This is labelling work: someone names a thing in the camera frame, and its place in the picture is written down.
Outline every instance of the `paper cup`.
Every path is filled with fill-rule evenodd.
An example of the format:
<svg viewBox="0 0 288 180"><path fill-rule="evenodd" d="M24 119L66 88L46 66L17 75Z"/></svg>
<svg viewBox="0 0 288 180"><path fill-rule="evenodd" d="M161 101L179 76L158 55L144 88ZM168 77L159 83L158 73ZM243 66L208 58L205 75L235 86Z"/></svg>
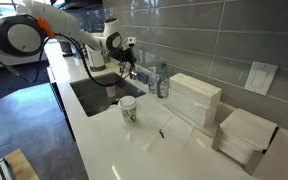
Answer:
<svg viewBox="0 0 288 180"><path fill-rule="evenodd" d="M136 123L136 106L137 101L133 96L124 96L118 102L118 107L122 111L124 123L134 125Z"/></svg>
<svg viewBox="0 0 288 180"><path fill-rule="evenodd" d="M112 109L112 108L115 108L115 107L117 107L117 105L116 105L116 104L112 104L112 105L110 105L108 108L109 108L109 109Z"/></svg>

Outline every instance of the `dish soap bottle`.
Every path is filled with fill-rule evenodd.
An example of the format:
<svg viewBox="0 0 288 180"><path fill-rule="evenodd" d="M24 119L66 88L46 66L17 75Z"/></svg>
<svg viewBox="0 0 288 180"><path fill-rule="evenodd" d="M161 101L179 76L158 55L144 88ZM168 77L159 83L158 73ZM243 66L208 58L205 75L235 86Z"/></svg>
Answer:
<svg viewBox="0 0 288 180"><path fill-rule="evenodd" d="M157 74L156 74L156 67L150 67L150 70L153 71L149 78L148 82L148 92L150 94L156 94L156 84L157 84Z"/></svg>
<svg viewBox="0 0 288 180"><path fill-rule="evenodd" d="M169 88L170 84L167 77L166 63L162 62L157 77L157 97L166 98L168 96Z"/></svg>

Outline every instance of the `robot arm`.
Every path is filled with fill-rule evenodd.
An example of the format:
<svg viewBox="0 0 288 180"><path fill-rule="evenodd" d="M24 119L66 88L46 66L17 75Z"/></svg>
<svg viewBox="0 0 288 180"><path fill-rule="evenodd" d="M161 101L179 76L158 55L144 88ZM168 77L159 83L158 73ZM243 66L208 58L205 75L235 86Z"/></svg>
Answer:
<svg viewBox="0 0 288 180"><path fill-rule="evenodd" d="M49 31L41 28L37 19L42 20ZM0 18L0 54L15 57L35 55L41 51L47 36L55 35L55 39L66 41L59 34L95 50L126 51L134 46L136 39L126 37L118 19L108 19L104 25L104 32L95 36L82 30L70 14L50 5L23 0L17 7L16 16Z"/></svg>

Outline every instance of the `clear plastic bottle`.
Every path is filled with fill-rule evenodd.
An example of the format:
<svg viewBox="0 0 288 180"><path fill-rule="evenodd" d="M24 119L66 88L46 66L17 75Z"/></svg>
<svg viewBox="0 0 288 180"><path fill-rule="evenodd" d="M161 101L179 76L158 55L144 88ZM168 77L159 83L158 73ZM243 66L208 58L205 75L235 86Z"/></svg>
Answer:
<svg viewBox="0 0 288 180"><path fill-rule="evenodd" d="M157 97L166 98L169 94L170 83L167 76L166 63L162 62L157 76Z"/></svg>

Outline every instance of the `black cable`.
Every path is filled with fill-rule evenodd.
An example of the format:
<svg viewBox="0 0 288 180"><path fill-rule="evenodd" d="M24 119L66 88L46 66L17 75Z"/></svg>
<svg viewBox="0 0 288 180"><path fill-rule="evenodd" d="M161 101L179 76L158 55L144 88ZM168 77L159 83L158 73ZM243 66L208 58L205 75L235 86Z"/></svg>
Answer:
<svg viewBox="0 0 288 180"><path fill-rule="evenodd" d="M14 3L14 0L11 0L11 1L12 1L13 6L14 6L14 10L16 11L16 5Z"/></svg>
<svg viewBox="0 0 288 180"><path fill-rule="evenodd" d="M18 76L20 78L22 78L23 80L29 82L29 83L35 83L38 79L39 73L40 73L40 67L41 67L41 62L42 62L42 56L43 56L43 52L44 52L44 47L46 45L46 43L50 40L50 38L46 38L46 40L44 41L44 43L41 45L41 52L39 55L39 59L38 59L38 66L37 66L37 70L36 70L36 74L35 74L35 78L34 80L30 80L26 77L24 77L22 75L21 72L17 71L16 69L14 69L13 67L4 64L2 61L0 61L0 64L3 66L3 68L5 68L6 70L8 70L9 72L11 72L12 74L14 74L15 76Z"/></svg>
<svg viewBox="0 0 288 180"><path fill-rule="evenodd" d="M121 78L123 77L123 74L124 74L125 65L126 65L126 62L124 63L124 65L123 65L123 67L121 69Z"/></svg>
<svg viewBox="0 0 288 180"><path fill-rule="evenodd" d="M82 62L83 62L83 65L84 65L84 68L85 68L85 70L86 70L87 75L89 76L90 79L92 79L92 80L95 82L95 84L100 85L100 86L103 86L103 87L110 87L110 86L113 86L113 85L115 85L115 84L123 81L125 78L127 78L127 77L130 75L130 73L129 73L127 76L125 76L125 77L123 77L123 78L121 77L121 78L120 78L119 80L117 80L116 82L110 83L110 84L102 84L102 83L96 81L96 80L94 79L94 77L92 76L90 70L89 70L88 67L87 67L87 63L86 63L84 54L83 54L80 46L78 45L78 42L77 42L75 39L69 38L69 37L67 37L67 36L65 36L65 35L62 35L62 34L55 34L55 35L56 35L56 36L64 37L65 39L67 39L68 41L70 41L70 42L75 46L77 52L80 54L80 56L81 56L81 58L82 58Z"/></svg>

